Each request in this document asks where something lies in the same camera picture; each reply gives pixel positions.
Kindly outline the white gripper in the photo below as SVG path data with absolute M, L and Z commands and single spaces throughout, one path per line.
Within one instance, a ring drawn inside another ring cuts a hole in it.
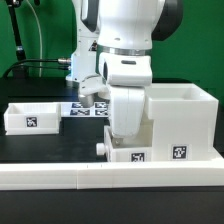
M 140 129 L 145 102 L 142 87 L 110 87 L 110 127 L 115 145 L 123 138 L 136 136 Z

